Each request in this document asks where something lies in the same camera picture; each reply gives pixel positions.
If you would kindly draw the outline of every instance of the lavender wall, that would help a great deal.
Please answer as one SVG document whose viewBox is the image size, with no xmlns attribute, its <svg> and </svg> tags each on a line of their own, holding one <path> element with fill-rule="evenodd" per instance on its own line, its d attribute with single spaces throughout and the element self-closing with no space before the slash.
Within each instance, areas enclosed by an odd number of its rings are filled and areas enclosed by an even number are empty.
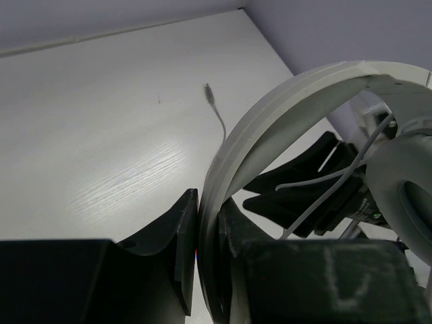
<svg viewBox="0 0 432 324">
<path fill-rule="evenodd" d="M 432 70 L 432 1 L 250 0 L 246 12 L 294 74 L 357 59 Z M 329 119 L 344 138 L 353 135 L 346 105 Z"/>
<path fill-rule="evenodd" d="M 218 14 L 245 0 L 1 0 L 0 51 Z"/>
</svg>

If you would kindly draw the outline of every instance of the black plastic part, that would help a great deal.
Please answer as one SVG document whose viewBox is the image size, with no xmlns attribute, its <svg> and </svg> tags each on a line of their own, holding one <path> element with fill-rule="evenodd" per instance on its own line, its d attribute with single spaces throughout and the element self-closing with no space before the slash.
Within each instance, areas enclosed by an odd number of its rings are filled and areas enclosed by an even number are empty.
<svg viewBox="0 0 432 324">
<path fill-rule="evenodd" d="M 372 240 L 246 243 L 250 322 L 431 323 L 402 253 Z"/>
<path fill-rule="evenodd" d="M 232 199 L 218 214 L 220 324 L 432 323 L 404 254 L 375 240 L 277 241 Z"/>
<path fill-rule="evenodd" d="M 358 233 L 358 235 L 355 238 L 360 238 L 360 239 L 368 239 L 366 233 L 364 233 L 362 230 L 360 230 L 360 233 Z"/>
<path fill-rule="evenodd" d="M 245 189 L 260 195 L 245 200 L 243 207 L 288 228 L 338 179 L 278 191 L 275 191 L 275 187 L 340 170 L 349 166 L 356 154 L 353 145 L 339 142 L 334 134 L 326 132 L 305 153 L 251 181 Z M 384 218 L 380 217 L 379 209 L 364 185 L 364 172 L 365 167 L 359 167 L 294 233 L 301 238 L 308 237 L 313 231 L 317 235 L 323 235 L 334 230 L 345 217 L 389 228 Z"/>
<path fill-rule="evenodd" d="M 183 324 L 190 314 L 198 194 L 130 238 L 0 242 L 2 323 Z"/>
<path fill-rule="evenodd" d="M 290 162 L 271 171 L 258 175 L 244 189 L 264 194 L 275 191 L 276 186 L 289 182 L 306 181 L 338 170 L 340 160 L 334 159 L 335 165 L 326 163 L 325 169 L 318 172 L 330 152 L 339 144 L 335 134 L 325 132 L 311 147 Z"/>
<path fill-rule="evenodd" d="M 405 253 L 405 251 L 409 250 L 410 248 L 407 247 L 407 245 L 405 243 L 403 243 L 402 241 L 396 241 L 396 242 L 392 242 L 396 248 L 398 248 L 400 250 L 400 252 Z"/>
<path fill-rule="evenodd" d="M 381 122 L 383 122 L 383 120 L 385 118 L 387 118 L 387 116 L 389 115 L 389 113 L 380 113 L 377 117 L 377 125 L 379 125 Z M 396 137 L 396 134 L 398 133 L 398 125 L 395 124 L 388 124 L 384 130 L 383 130 L 383 134 L 385 135 L 385 137 L 387 137 L 389 140 L 392 140 L 393 138 Z"/>
</svg>

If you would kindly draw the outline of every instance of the white headphones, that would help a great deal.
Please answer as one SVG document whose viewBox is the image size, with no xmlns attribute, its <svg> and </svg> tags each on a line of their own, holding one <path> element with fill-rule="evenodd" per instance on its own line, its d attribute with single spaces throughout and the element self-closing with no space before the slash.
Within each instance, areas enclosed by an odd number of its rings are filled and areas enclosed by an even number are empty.
<svg viewBox="0 0 432 324">
<path fill-rule="evenodd" d="M 367 163 L 367 184 L 391 228 L 432 265 L 431 72 L 380 61 L 343 62 L 299 74 L 266 94 L 238 122 L 207 174 L 200 202 L 198 269 L 207 308 L 220 313 L 213 254 L 222 204 L 318 121 L 369 90 L 383 99 L 399 135 Z"/>
</svg>

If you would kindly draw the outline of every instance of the ear cushion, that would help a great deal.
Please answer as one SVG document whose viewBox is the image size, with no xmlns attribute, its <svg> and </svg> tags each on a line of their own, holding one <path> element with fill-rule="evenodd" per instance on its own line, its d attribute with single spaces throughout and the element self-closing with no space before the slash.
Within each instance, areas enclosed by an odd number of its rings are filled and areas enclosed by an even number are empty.
<svg viewBox="0 0 432 324">
<path fill-rule="evenodd" d="M 366 176 L 385 220 L 432 265 L 432 137 L 406 135 L 388 142 L 368 160 Z M 418 189 L 408 194 L 409 188 Z"/>
</svg>

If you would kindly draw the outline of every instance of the white wood grain surface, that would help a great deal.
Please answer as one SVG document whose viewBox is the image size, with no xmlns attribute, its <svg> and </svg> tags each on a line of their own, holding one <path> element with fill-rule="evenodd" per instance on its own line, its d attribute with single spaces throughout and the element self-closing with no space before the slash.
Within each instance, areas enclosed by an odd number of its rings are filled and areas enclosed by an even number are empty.
<svg viewBox="0 0 432 324">
<path fill-rule="evenodd" d="M 230 131 L 291 76 L 243 11 L 0 59 L 0 239 L 133 234 L 202 190 L 222 139 L 203 84 Z M 195 280 L 186 322 L 210 323 Z"/>
</svg>

